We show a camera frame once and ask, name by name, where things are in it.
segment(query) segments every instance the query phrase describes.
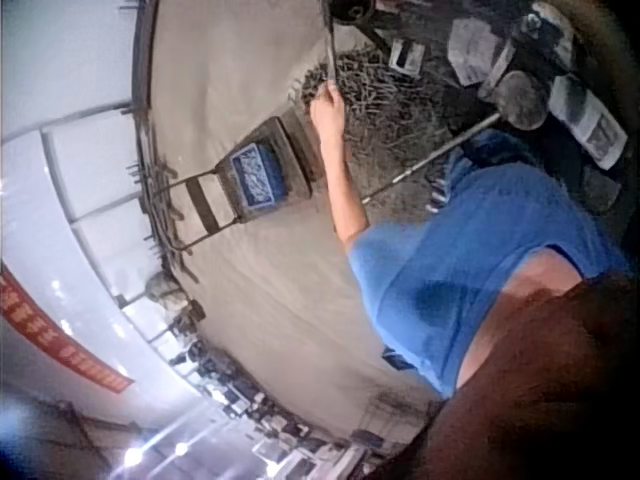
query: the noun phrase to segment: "person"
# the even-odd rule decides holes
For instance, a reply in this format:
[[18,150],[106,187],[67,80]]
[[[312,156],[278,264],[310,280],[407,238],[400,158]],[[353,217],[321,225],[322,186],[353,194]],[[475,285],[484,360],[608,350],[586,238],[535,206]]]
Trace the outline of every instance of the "person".
[[638,285],[586,280],[517,315],[476,374],[367,480],[626,478]]
[[448,203],[428,222],[370,226],[349,174],[335,83],[319,88],[310,115],[335,230],[373,327],[444,398],[475,374],[515,315],[586,279],[630,272],[527,147],[495,130],[450,156]]

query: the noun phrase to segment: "hand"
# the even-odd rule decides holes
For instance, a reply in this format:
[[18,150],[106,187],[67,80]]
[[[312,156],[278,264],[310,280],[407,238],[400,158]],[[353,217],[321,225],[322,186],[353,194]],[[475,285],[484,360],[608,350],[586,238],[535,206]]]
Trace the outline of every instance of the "hand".
[[318,88],[311,102],[311,121],[320,138],[321,146],[342,145],[344,142],[344,101],[334,82],[325,82]]

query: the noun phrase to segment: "metal rod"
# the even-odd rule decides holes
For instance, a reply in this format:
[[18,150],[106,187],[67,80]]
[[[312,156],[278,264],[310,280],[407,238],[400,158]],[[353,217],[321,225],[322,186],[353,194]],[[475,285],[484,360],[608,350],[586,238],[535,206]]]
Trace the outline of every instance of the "metal rod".
[[380,187],[377,190],[373,191],[373,193],[370,193],[369,195],[364,197],[362,199],[362,204],[363,205],[368,204],[369,202],[371,202],[371,200],[373,200],[376,196],[380,195],[382,192],[386,192],[387,190],[389,190],[394,185],[402,182],[403,180],[406,180],[407,178],[409,178],[410,176],[414,175],[419,170],[421,170],[424,167],[426,167],[429,163],[431,163],[434,160],[440,158],[442,155],[444,155],[444,154],[450,152],[451,150],[453,150],[454,148],[462,145],[464,142],[466,142],[470,138],[474,137],[478,133],[482,132],[483,130],[486,130],[487,128],[491,127],[492,125],[495,125],[496,123],[498,123],[498,121],[500,121],[500,118],[501,118],[500,117],[500,113],[496,112],[493,115],[491,115],[490,117],[488,117],[485,120],[483,120],[482,122],[474,125],[473,127],[471,127],[466,132],[463,132],[460,135],[458,135],[457,137],[455,137],[452,140],[448,141],[442,147],[440,147],[438,150],[436,150],[431,155],[429,155],[427,158],[425,158],[424,160],[419,161],[418,163],[416,163],[415,165],[413,165],[412,167],[408,168],[407,170],[402,172],[400,175],[395,177],[389,183],[383,185],[382,187]]
[[322,19],[327,29],[327,80],[336,81],[336,42],[333,35],[333,17],[331,16],[331,8],[329,0],[321,0]]

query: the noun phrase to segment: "red banner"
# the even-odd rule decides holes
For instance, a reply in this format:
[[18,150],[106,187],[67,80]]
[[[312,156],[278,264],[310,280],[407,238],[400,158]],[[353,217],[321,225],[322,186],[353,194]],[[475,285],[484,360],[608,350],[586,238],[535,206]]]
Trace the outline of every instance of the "red banner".
[[36,347],[87,380],[122,393],[133,383],[76,342],[38,307],[2,265],[0,311],[20,334]]

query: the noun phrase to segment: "metal pole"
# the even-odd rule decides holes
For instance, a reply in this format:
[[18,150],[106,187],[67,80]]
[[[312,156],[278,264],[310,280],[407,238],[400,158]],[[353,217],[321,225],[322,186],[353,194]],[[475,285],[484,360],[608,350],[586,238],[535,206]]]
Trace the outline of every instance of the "metal pole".
[[425,158],[424,160],[419,161],[418,163],[416,163],[415,165],[413,165],[412,167],[408,168],[407,170],[402,172],[400,175],[395,177],[389,183],[383,185],[382,187],[380,187],[377,190],[375,190],[373,193],[370,193],[369,195],[364,197],[362,199],[362,204],[363,205],[368,204],[369,202],[371,202],[371,200],[373,200],[376,196],[380,195],[382,192],[386,192],[387,190],[389,190],[394,185],[402,182],[403,180],[406,180],[407,178],[409,178],[410,176],[414,175],[419,170],[421,170],[424,167],[426,167],[429,163],[431,163],[434,160],[440,158],[442,155],[444,155],[446,153],[449,153],[451,150],[453,150],[454,148],[462,145],[464,142],[466,142],[470,138],[474,137],[478,133],[482,132],[483,130],[486,130],[487,128],[491,127],[492,125],[495,125],[496,123],[498,123],[500,121],[500,118],[501,118],[500,117],[500,113],[496,112],[493,115],[491,115],[490,117],[488,117],[485,120],[481,121],[480,123],[474,125],[473,127],[471,127],[466,132],[463,132],[460,135],[458,135],[457,137],[453,138],[452,140],[449,140],[447,143],[445,143],[442,147],[440,147],[438,150],[433,152],[427,158]]

